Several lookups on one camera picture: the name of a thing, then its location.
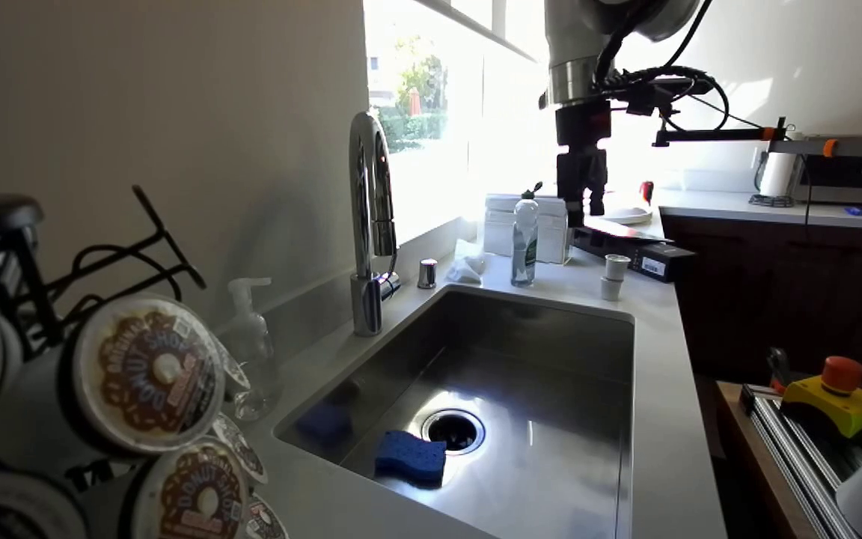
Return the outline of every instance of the countertop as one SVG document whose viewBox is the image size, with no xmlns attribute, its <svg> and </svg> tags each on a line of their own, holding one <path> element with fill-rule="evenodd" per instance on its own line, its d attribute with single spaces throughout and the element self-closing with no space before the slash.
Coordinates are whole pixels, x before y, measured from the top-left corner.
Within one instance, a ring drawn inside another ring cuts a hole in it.
<svg viewBox="0 0 862 539">
<path fill-rule="evenodd" d="M 728 220 L 772 220 L 811 226 L 862 226 L 862 214 L 829 202 L 758 205 L 742 192 L 655 192 L 663 214 L 728 219 Z"/>
<path fill-rule="evenodd" d="M 709 447 L 697 408 L 680 304 L 670 283 L 628 276 L 616 303 L 600 294 L 603 261 L 576 253 L 573 264 L 540 264 L 532 286 L 510 283 L 510 258 L 490 258 L 483 286 L 615 307 L 634 318 L 634 409 L 633 409 L 633 530 L 634 539 L 715 539 L 724 535 Z M 372 479 L 320 460 L 275 436 L 290 409 L 320 394 L 330 381 L 350 375 L 368 351 L 381 348 L 437 291 L 404 283 L 383 303 L 383 333 L 350 336 L 350 322 L 290 355 L 272 414 L 248 429 L 269 466 L 260 493 L 278 509 L 293 539 L 477 539 L 516 535 L 516 530 L 477 530 L 449 514 L 404 500 Z"/>
</svg>

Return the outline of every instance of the wooden cabinet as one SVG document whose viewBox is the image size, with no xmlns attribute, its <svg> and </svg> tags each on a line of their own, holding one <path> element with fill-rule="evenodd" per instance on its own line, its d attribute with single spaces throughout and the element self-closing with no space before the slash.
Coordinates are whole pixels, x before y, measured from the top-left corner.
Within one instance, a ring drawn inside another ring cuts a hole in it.
<svg viewBox="0 0 862 539">
<path fill-rule="evenodd" d="M 820 370 L 823 355 L 862 360 L 862 229 L 666 219 L 697 252 L 678 283 L 697 375 L 766 381 L 766 351 Z"/>
</svg>

